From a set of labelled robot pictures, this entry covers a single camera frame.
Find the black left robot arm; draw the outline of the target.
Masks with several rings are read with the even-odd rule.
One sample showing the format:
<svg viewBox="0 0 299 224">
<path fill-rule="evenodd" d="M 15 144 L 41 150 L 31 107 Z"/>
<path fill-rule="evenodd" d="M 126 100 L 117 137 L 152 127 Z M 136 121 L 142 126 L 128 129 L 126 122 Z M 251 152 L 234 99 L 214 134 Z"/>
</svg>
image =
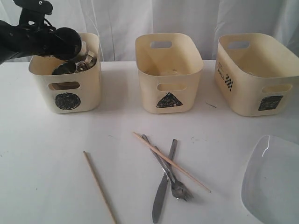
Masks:
<svg viewBox="0 0 299 224">
<path fill-rule="evenodd" d="M 80 35 L 71 28 L 44 24 L 37 28 L 12 26 L 0 22 L 0 63 L 27 56 L 54 56 L 60 60 L 75 58 L 82 48 Z"/>
</svg>

